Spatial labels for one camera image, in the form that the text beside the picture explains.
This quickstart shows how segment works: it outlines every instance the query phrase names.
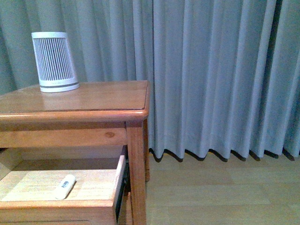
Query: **wooden table apron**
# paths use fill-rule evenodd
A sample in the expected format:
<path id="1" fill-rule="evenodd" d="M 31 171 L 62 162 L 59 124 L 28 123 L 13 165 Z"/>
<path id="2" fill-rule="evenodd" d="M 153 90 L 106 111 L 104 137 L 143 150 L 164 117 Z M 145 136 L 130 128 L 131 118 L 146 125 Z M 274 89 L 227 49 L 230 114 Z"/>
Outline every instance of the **wooden table apron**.
<path id="1" fill-rule="evenodd" d="M 146 224 L 149 180 L 147 81 L 81 83 L 42 93 L 38 86 L 0 96 L 0 147 L 126 145 L 134 225 Z"/>

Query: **wooden nightstand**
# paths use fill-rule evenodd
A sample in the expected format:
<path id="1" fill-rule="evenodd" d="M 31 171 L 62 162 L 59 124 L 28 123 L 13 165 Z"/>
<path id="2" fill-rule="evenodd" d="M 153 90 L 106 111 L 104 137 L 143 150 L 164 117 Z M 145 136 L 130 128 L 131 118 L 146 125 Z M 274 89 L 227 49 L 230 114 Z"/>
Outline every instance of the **wooden nightstand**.
<path id="1" fill-rule="evenodd" d="M 36 85 L 8 93 L 0 96 L 0 147 L 34 148 L 37 155 L 38 148 L 47 148 L 49 154 L 51 148 L 66 147 L 65 152 L 60 150 L 64 155 L 72 153 L 72 146 L 101 146 L 99 151 L 106 146 L 108 149 L 127 146 L 133 223 L 145 225 L 145 181 L 149 180 L 149 95 L 150 85 L 147 81 L 81 83 L 76 90 L 59 93 L 42 93 Z M 0 163 L 0 179 L 8 173 L 9 166 Z M 91 209 L 93 214 L 99 207 L 100 201 L 96 200 L 0 199 L 0 222 L 8 222 L 5 214 L 10 210 L 22 213 L 23 222 L 46 225 L 51 223 L 49 221 L 60 221 L 56 219 L 55 212 L 61 208 L 70 213 L 74 209 L 74 213 L 78 214 Z M 94 225 L 96 220 L 89 221 L 86 218 L 74 224 Z"/>

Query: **wooden knot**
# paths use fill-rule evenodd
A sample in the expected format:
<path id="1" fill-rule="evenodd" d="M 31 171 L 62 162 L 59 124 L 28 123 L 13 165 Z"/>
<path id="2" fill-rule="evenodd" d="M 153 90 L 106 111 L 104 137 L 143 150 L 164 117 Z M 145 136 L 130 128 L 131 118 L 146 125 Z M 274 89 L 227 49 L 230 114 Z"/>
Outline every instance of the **wooden knot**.
<path id="1" fill-rule="evenodd" d="M 106 132 L 105 133 L 105 136 L 108 137 L 108 138 L 114 137 L 114 135 L 115 134 L 113 132 Z"/>

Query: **nightstand top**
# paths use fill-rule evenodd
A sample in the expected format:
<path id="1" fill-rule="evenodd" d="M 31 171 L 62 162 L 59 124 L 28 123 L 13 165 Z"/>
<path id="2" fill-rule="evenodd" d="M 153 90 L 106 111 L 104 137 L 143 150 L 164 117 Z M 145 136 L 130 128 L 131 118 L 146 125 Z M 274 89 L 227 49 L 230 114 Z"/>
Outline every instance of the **nightstand top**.
<path id="1" fill-rule="evenodd" d="M 146 118 L 148 110 L 148 81 L 80 83 L 57 93 L 35 85 L 0 96 L 0 122 L 127 121 Z"/>

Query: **table leg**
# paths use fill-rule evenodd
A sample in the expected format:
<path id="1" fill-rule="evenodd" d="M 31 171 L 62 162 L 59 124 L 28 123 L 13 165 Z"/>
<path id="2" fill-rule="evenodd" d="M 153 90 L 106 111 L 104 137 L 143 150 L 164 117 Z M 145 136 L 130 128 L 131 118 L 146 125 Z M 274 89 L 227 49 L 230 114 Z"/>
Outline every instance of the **table leg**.
<path id="1" fill-rule="evenodd" d="M 145 119 L 143 122 L 144 130 L 144 154 L 145 154 L 145 173 L 146 182 L 150 180 L 150 165 L 149 165 L 149 147 L 148 147 L 148 120 Z"/>
<path id="2" fill-rule="evenodd" d="M 143 122 L 126 122 L 133 225 L 146 225 Z"/>

